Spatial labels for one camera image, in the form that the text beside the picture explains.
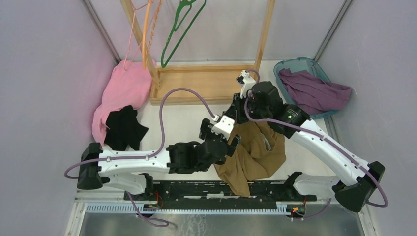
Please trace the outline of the tan brown pleated skirt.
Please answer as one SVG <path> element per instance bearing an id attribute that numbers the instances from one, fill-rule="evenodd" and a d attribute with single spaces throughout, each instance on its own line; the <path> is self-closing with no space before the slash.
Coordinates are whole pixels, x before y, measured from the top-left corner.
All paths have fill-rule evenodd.
<path id="1" fill-rule="evenodd" d="M 271 177 L 286 161 L 285 136 L 266 122 L 252 121 L 236 124 L 231 135 L 239 135 L 240 143 L 233 156 L 214 168 L 235 195 L 250 197 L 248 182 Z"/>

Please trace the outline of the orange wavy hanger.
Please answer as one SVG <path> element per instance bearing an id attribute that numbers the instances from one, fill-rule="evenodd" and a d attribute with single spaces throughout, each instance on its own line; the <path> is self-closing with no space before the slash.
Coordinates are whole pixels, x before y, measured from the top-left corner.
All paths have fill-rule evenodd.
<path id="1" fill-rule="evenodd" d="M 148 0 L 147 4 L 145 5 L 146 9 L 143 22 L 143 37 L 140 45 L 142 49 L 142 62 L 144 68 L 149 61 L 149 50 L 153 42 L 154 32 L 162 4 L 163 0 Z"/>

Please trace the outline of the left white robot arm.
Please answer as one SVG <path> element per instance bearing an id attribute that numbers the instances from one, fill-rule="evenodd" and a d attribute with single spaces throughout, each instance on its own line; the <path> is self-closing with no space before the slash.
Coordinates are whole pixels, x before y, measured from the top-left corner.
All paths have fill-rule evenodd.
<path id="1" fill-rule="evenodd" d="M 213 164 L 224 164 L 241 141 L 240 135 L 232 134 L 234 123 L 228 117 L 216 124 L 205 118 L 200 128 L 202 143 L 181 142 L 162 150 L 104 150 L 100 143 L 90 143 L 81 157 L 77 188 L 106 186 L 149 200 L 155 193 L 151 173 L 193 174 L 206 172 Z"/>

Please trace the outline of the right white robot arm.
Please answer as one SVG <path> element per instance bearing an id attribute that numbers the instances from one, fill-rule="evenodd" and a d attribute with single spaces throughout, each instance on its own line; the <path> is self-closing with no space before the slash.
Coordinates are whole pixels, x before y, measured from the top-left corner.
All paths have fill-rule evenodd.
<path id="1" fill-rule="evenodd" d="M 284 103 L 271 82 L 244 84 L 216 122 L 220 133 L 229 139 L 237 124 L 248 121 L 266 122 L 273 131 L 302 145 L 334 172 L 332 177 L 296 174 L 294 182 L 284 187 L 287 199 L 296 201 L 302 195 L 324 196 L 337 200 L 352 212 L 360 212 L 365 205 L 388 207 L 387 196 L 380 185 L 384 165 L 378 161 L 369 163 L 348 151 L 304 110 Z"/>

